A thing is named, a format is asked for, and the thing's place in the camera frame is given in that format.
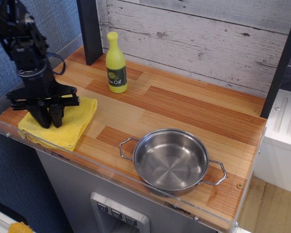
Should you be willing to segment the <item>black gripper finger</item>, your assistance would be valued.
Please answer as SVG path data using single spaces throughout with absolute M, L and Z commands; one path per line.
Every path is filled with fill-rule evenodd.
M 64 115 L 64 106 L 62 104 L 52 104 L 49 108 L 53 124 L 56 128 L 62 126 L 62 118 Z
M 29 112 L 41 127 L 46 129 L 50 127 L 51 117 L 46 108 L 31 108 Z

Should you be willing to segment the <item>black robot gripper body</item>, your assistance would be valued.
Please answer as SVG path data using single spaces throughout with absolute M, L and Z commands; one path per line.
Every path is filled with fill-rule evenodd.
M 65 107 L 80 104 L 77 89 L 58 83 L 47 67 L 30 71 L 17 69 L 16 73 L 22 79 L 23 87 L 6 95 L 15 110 L 39 107 L 60 112 Z

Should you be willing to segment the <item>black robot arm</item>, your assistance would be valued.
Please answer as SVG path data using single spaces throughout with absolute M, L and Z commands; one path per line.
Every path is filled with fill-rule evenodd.
M 55 80 L 46 37 L 19 0 L 0 0 L 0 44 L 16 66 L 23 88 L 6 94 L 13 110 L 28 110 L 43 127 L 62 125 L 64 109 L 78 106 L 77 89 Z

